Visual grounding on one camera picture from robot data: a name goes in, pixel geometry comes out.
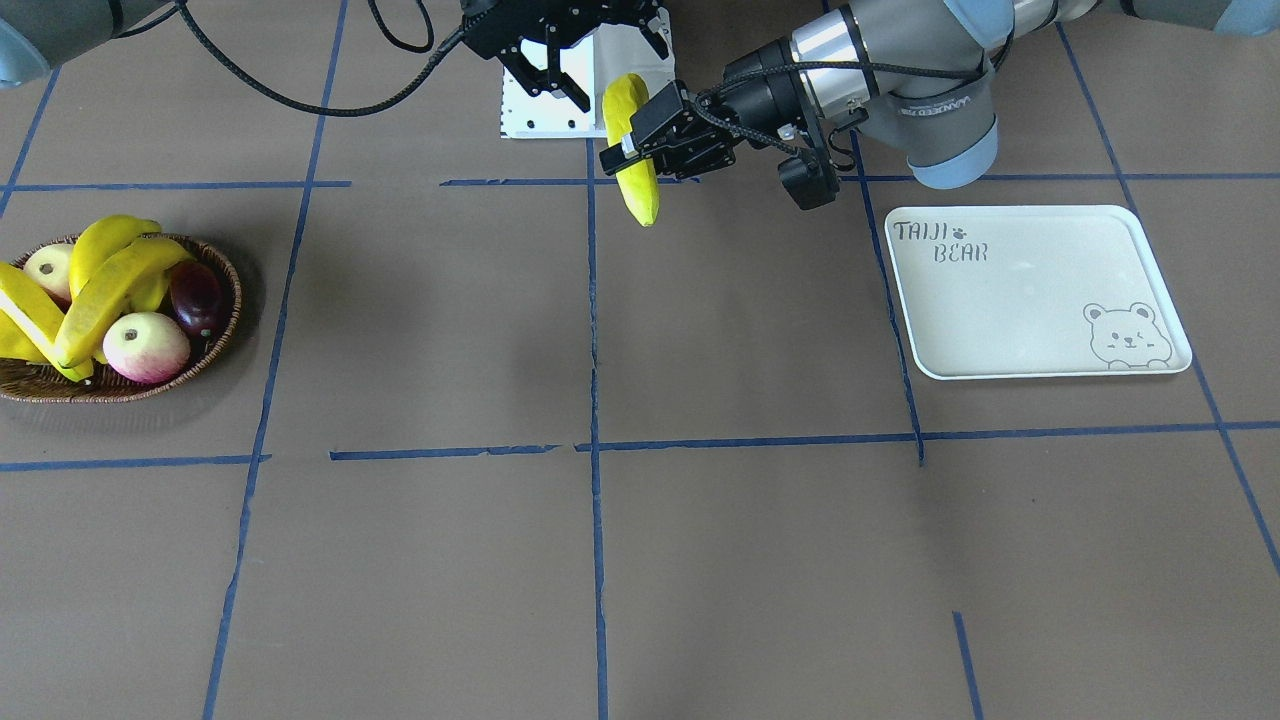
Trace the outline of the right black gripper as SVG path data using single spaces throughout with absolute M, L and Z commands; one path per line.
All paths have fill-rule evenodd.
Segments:
M 636 28 L 659 59 L 671 55 L 660 29 L 664 3 L 652 1 L 463 1 L 463 44 L 483 59 L 500 55 L 500 64 L 530 97 L 552 94 L 580 111 L 591 110 L 590 96 L 561 68 L 562 47 L 572 47 L 599 26 Z M 520 44 L 545 49 L 547 68 L 536 68 Z

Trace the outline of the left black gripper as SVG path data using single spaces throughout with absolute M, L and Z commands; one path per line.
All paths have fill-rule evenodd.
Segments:
M 707 122 L 689 101 L 684 82 L 669 82 L 630 118 L 626 140 L 599 151 L 607 176 L 652 165 L 657 177 L 689 179 L 736 164 L 739 142 L 727 129 Z

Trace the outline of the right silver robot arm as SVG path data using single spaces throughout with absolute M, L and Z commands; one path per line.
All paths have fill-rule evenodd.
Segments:
M 370 117 L 416 92 L 460 45 L 481 59 L 497 59 L 530 96 L 562 94 L 586 111 L 591 100 L 561 65 L 561 54 L 600 26 L 636 29 L 659 59 L 671 42 L 660 29 L 662 1 L 462 1 L 460 24 L 426 46 L 396 37 L 376 3 L 370 4 L 384 37 L 408 53 L 428 56 L 424 68 L 397 94 L 362 108 L 302 102 L 275 91 L 233 61 L 204 31 L 186 1 L 4 1 L 3 87 L 14 88 L 50 76 L 68 61 L 114 40 L 132 37 L 178 15 L 196 41 L 236 78 L 282 106 L 316 117 Z

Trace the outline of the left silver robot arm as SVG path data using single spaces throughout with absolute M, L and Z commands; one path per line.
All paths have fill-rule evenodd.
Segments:
M 785 154 L 782 184 L 813 209 L 837 192 L 829 137 L 854 129 L 902 151 L 924 186 L 957 188 L 995 161 L 989 87 L 1012 42 L 1097 10 L 1219 35 L 1277 28 L 1275 1 L 850 1 L 741 56 L 713 87 L 664 86 L 630 113 L 602 168 L 703 176 L 749 142 Z

